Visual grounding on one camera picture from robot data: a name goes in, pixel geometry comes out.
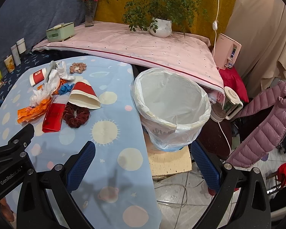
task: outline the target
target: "bed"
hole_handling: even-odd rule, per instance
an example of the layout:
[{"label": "bed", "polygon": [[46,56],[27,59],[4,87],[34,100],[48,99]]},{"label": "bed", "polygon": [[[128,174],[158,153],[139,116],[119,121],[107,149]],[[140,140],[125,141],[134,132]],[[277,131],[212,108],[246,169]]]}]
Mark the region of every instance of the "bed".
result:
[{"label": "bed", "polygon": [[128,25],[95,22],[93,27],[75,27],[75,35],[65,41],[44,40],[33,51],[75,51],[149,68],[163,67],[224,95],[223,80],[208,45],[208,39],[194,34],[172,33],[162,39],[144,31],[130,32]]}]

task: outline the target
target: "beige curtain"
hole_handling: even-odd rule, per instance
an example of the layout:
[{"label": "beige curtain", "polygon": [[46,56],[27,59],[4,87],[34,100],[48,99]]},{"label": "beige curtain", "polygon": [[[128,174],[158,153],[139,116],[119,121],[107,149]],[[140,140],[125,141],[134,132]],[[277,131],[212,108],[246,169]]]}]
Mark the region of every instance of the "beige curtain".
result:
[{"label": "beige curtain", "polygon": [[249,97],[286,79],[286,6],[282,0],[236,0],[225,34],[242,45],[235,68]]}]

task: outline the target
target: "pink appliance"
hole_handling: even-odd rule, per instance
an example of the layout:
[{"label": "pink appliance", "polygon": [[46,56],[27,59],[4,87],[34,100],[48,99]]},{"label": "pink appliance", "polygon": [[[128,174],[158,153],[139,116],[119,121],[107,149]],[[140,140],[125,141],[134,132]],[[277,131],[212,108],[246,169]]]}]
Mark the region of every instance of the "pink appliance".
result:
[{"label": "pink appliance", "polygon": [[232,68],[239,54],[241,44],[224,34],[219,34],[215,45],[215,53],[212,51],[216,66],[221,69]]}]

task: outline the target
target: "pink puffer jacket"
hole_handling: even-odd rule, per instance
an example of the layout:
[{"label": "pink puffer jacket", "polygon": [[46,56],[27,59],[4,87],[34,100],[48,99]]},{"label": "pink puffer jacket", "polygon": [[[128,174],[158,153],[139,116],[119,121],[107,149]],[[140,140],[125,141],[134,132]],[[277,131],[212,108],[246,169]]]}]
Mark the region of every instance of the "pink puffer jacket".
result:
[{"label": "pink puffer jacket", "polygon": [[235,118],[249,116],[274,105],[267,118],[233,151],[226,162],[248,168],[273,150],[286,133],[286,82],[262,91]]}]

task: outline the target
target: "red cushion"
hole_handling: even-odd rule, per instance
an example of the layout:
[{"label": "red cushion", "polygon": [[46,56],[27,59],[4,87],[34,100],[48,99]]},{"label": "red cushion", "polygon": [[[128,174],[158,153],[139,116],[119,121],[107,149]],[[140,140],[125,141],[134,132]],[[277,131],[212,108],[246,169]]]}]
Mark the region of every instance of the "red cushion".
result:
[{"label": "red cushion", "polygon": [[219,74],[221,75],[224,86],[228,86],[233,89],[239,96],[240,100],[249,102],[246,87],[234,67],[232,69],[219,69]]},{"label": "red cushion", "polygon": [[286,184],[286,163],[282,164],[278,168],[278,181],[281,182],[281,186],[285,186]]}]

